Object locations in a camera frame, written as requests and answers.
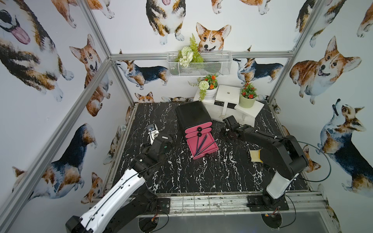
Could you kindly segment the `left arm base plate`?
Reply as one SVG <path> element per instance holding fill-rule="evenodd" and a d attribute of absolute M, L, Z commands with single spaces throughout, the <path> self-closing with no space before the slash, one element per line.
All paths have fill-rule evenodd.
<path fill-rule="evenodd" d="M 170 213 L 171 199 L 170 198 L 157 198 L 150 201 L 147 205 L 146 215 L 155 215 L 159 213 Z"/>

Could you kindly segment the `dark blue pencil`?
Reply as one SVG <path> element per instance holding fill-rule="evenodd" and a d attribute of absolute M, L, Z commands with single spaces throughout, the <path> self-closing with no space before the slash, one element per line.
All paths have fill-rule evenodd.
<path fill-rule="evenodd" d="M 201 148 L 203 147 L 203 145 L 204 145 L 204 143 L 205 143 L 207 137 L 208 137 L 208 134 L 205 134 L 205 136 L 204 136 L 204 138 L 203 138 L 201 144 L 198 146 L 198 148 L 197 148 L 197 150 L 196 150 L 196 154 L 195 154 L 195 156 L 196 156 L 197 154 L 200 153 L 200 150 L 201 150 Z"/>
<path fill-rule="evenodd" d="M 204 148 L 203 150 L 201 150 L 199 153 L 197 153 L 197 155 L 196 156 L 198 156 L 198 155 L 200 155 L 200 154 L 202 154 L 205 150 L 207 150 L 209 147 L 211 147 L 213 144 L 215 144 L 216 143 L 216 140 L 214 140 L 211 144 L 209 144 L 206 148 Z"/>
<path fill-rule="evenodd" d="M 197 156 L 197 153 L 198 153 L 198 151 L 199 151 L 199 138 L 200 138 L 200 136 L 197 136 L 197 141 L 196 141 L 196 151 L 195 151 L 195 154 L 194 154 L 195 157 Z"/>

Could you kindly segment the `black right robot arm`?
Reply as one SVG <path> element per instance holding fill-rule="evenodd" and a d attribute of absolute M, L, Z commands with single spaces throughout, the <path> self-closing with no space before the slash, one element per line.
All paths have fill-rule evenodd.
<path fill-rule="evenodd" d="M 283 197 L 294 178 L 309 166 L 309 161 L 294 136 L 269 135 L 250 125 L 240 125 L 234 116 L 225 118 L 223 122 L 230 139 L 260 146 L 259 161 L 275 169 L 274 177 L 263 191 L 264 202 L 273 203 Z"/>

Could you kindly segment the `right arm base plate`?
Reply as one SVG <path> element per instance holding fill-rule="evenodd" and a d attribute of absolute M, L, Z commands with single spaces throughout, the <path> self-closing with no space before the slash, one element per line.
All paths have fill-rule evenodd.
<path fill-rule="evenodd" d="M 285 196 L 281 196 L 279 199 L 273 199 L 269 195 L 249 195 L 247 196 L 247 207 L 251 212 L 264 212 L 264 211 L 287 211 L 289 206 L 285 199 Z"/>

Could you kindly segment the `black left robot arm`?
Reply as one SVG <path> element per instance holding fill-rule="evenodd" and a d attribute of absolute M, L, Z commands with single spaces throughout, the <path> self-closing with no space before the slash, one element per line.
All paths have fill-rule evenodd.
<path fill-rule="evenodd" d="M 134 218 L 156 212 L 156 195 L 146 182 L 163 166 L 173 148 L 171 136 L 160 133 L 144 146 L 121 179 L 94 207 L 65 224 L 68 233 L 116 233 Z"/>

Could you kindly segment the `black drawer cabinet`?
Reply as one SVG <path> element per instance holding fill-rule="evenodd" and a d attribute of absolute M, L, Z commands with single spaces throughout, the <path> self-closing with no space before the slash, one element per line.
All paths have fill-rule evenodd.
<path fill-rule="evenodd" d="M 201 101 L 191 102 L 176 107 L 179 126 L 185 134 L 196 132 L 212 126 L 212 119 Z"/>

